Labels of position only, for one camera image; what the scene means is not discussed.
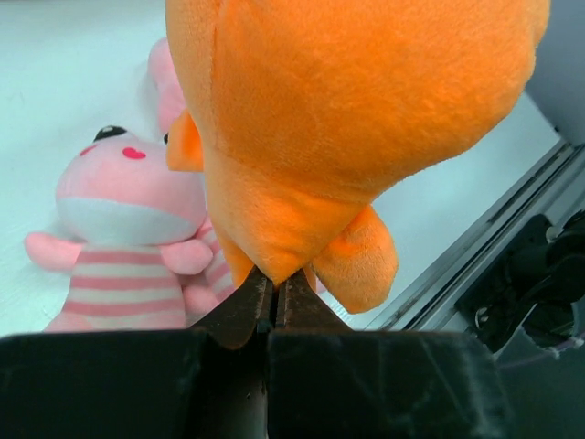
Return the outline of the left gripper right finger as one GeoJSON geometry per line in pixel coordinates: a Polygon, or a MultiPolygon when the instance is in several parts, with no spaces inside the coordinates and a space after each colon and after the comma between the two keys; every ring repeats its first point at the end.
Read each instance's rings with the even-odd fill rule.
{"type": "Polygon", "coordinates": [[[303,272],[280,286],[267,347],[271,438],[511,438],[491,354],[463,333],[354,331],[303,272]]]}

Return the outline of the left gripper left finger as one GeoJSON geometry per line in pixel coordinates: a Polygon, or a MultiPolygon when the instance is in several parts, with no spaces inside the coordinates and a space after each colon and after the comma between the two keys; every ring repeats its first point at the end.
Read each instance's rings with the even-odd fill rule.
{"type": "Polygon", "coordinates": [[[4,438],[264,438],[271,282],[253,270],[197,325],[1,341],[4,438]]]}

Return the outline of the orange shark plush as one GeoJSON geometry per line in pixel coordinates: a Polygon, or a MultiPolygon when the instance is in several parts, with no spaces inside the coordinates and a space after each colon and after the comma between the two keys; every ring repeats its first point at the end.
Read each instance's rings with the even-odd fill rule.
{"type": "Polygon", "coordinates": [[[547,1],[169,1],[186,101],[167,163],[204,175],[234,284],[298,271],[351,314],[398,270],[373,201],[514,108],[547,1]]]}

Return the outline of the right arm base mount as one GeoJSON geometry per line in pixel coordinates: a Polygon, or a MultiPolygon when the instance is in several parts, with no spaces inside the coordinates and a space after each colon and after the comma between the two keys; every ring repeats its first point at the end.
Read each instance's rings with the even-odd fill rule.
{"type": "Polygon", "coordinates": [[[518,329],[544,349],[576,336],[574,305],[584,297],[584,212],[573,214],[557,236],[552,231],[548,217],[532,217],[456,302],[494,353],[518,329]]]}

